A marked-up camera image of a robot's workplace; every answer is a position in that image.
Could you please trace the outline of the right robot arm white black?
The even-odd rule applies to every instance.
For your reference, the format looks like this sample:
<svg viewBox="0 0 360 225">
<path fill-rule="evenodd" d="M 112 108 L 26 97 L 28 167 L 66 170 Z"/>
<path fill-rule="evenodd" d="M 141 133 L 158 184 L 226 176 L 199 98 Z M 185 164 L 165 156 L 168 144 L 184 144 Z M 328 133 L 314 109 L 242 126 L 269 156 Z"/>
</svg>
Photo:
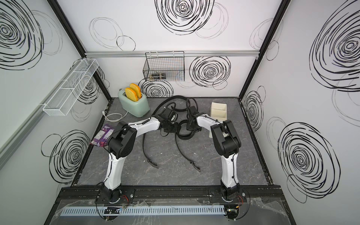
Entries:
<svg viewBox="0 0 360 225">
<path fill-rule="evenodd" d="M 187 111 L 188 128 L 191 131 L 200 131 L 205 128 L 212 134 L 215 150 L 221 156 L 222 163 L 220 192 L 223 199 L 229 202 L 240 192 L 237 157 L 242 144 L 238 133 L 230 120 L 216 120 L 205 113 L 199 113 L 195 106 L 190 106 Z"/>
</svg>

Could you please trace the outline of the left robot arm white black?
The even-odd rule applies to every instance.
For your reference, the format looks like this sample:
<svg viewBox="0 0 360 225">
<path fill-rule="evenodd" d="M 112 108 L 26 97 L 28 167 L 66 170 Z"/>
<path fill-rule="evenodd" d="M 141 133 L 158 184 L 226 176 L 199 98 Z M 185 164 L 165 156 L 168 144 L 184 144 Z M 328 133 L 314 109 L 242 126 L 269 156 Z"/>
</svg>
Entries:
<svg viewBox="0 0 360 225">
<path fill-rule="evenodd" d="M 148 132 L 168 129 L 175 132 L 177 113 L 174 106 L 168 106 L 160 114 L 153 115 L 148 119 L 125 123 L 119 122 L 115 131 L 108 139 L 109 164 L 104 180 L 103 192 L 107 195 L 110 203 L 116 203 L 121 198 L 120 186 L 121 175 L 125 159 L 132 152 L 137 137 Z"/>
</svg>

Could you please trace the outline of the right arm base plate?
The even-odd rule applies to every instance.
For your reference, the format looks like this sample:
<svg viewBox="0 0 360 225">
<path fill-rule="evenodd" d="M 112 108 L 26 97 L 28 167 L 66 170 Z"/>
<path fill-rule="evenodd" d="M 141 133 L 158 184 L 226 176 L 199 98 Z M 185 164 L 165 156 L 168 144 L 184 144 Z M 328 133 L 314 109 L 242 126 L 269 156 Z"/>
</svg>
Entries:
<svg viewBox="0 0 360 225">
<path fill-rule="evenodd" d="M 248 203 L 250 195 L 242 186 L 225 188 L 213 186 L 209 189 L 209 200 L 211 203 Z"/>
</svg>

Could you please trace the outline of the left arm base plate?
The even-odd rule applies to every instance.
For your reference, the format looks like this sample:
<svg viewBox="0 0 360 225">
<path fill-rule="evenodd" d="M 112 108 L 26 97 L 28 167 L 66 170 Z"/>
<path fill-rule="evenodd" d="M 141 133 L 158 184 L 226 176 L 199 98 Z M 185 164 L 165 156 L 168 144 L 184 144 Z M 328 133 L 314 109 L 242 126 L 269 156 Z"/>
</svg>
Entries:
<svg viewBox="0 0 360 225">
<path fill-rule="evenodd" d="M 135 196 L 134 188 L 117 188 L 110 190 L 103 187 L 95 198 L 96 203 L 100 204 L 130 204 Z"/>
</svg>

